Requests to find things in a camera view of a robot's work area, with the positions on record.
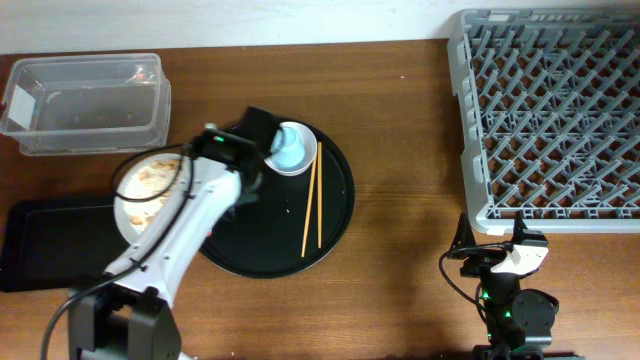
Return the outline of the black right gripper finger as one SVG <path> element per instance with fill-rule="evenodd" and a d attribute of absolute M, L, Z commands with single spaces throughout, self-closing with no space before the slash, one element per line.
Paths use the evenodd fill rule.
<path fill-rule="evenodd" d="M 468 215 L 462 213 L 448 251 L 448 257 L 451 259 L 464 259 L 475 247 L 476 240 Z"/>
<path fill-rule="evenodd" d="M 519 214 L 516 214 L 516 217 L 514 219 L 514 226 L 513 226 L 512 243 L 522 244 L 527 239 L 527 236 L 528 236 L 527 230 L 528 228 L 525 225 L 521 216 Z"/>

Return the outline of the rice and food scraps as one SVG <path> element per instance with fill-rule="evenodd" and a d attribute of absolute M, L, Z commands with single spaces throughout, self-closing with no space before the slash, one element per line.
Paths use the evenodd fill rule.
<path fill-rule="evenodd" d="M 180 165 L 179 159 L 156 160 L 137 171 L 127 183 L 124 196 L 146 199 L 145 202 L 124 202 L 129 223 L 142 232 L 168 200 L 174 185 L 171 183 Z"/>

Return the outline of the white round plate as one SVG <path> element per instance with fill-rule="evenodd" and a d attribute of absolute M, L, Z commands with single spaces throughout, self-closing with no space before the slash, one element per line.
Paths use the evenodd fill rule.
<path fill-rule="evenodd" d="M 160 154 L 156 154 L 156 155 L 151 155 L 148 157 L 143 158 L 142 160 L 136 160 L 133 164 L 133 166 L 125 173 L 124 177 L 120 180 L 120 183 L 117 187 L 117 196 L 115 197 L 114 200 L 114 206 L 113 206 L 113 210 L 114 210 L 114 216 L 115 216 L 115 221 L 116 221 L 116 225 L 118 230 L 120 231 L 121 235 L 123 236 L 123 238 L 130 244 L 135 243 L 138 238 L 141 236 L 141 234 L 148 228 L 148 226 L 142 231 L 138 231 L 137 229 L 135 229 L 130 223 L 129 223 L 129 218 L 127 216 L 127 214 L 124 211 L 124 202 L 125 201 L 129 201 L 129 202 L 145 202 L 148 201 L 148 198 L 146 199 L 132 199 L 132 198 L 127 198 L 124 196 L 124 191 L 125 188 L 127 186 L 127 183 L 129 182 L 129 180 L 132 178 L 132 176 L 139 171 L 141 168 L 143 168 L 144 166 L 150 164 L 152 161 L 156 161 L 156 160 L 170 160 L 170 159 L 179 159 L 180 160 L 180 165 L 178 167 L 178 170 L 176 171 L 176 174 L 174 176 L 174 178 L 172 179 L 171 183 L 174 185 L 173 191 L 172 193 L 176 190 L 176 189 L 180 189 L 185 181 L 188 179 L 189 177 L 189 160 L 185 160 L 181 155 L 176 154 L 176 153 L 160 153 Z"/>

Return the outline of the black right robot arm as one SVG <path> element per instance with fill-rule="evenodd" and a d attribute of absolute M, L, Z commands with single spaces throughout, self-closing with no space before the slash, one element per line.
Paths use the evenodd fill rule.
<path fill-rule="evenodd" d="M 476 360 L 570 360 L 571 352 L 547 353 L 552 343 L 551 329 L 559 312 L 559 300 L 541 290 L 523 289 L 520 281 L 538 271 L 549 252 L 545 235 L 514 220 L 509 241 L 479 244 L 468 215 L 459 217 L 450 248 L 438 261 L 441 275 L 458 294 L 472 303 L 486 325 L 488 343 L 476 345 Z M 462 277 L 477 278 L 470 296 L 444 270 L 446 259 L 461 260 Z"/>

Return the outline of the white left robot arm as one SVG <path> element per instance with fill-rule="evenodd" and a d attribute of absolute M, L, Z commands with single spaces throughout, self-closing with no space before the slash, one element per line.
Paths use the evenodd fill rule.
<path fill-rule="evenodd" d="M 72 359 L 183 359 L 172 307 L 180 283 L 215 224 L 238 202 L 254 202 L 280 122 L 248 108 L 224 130 L 209 125 L 183 145 L 175 187 L 140 237 L 76 292 L 68 313 Z"/>

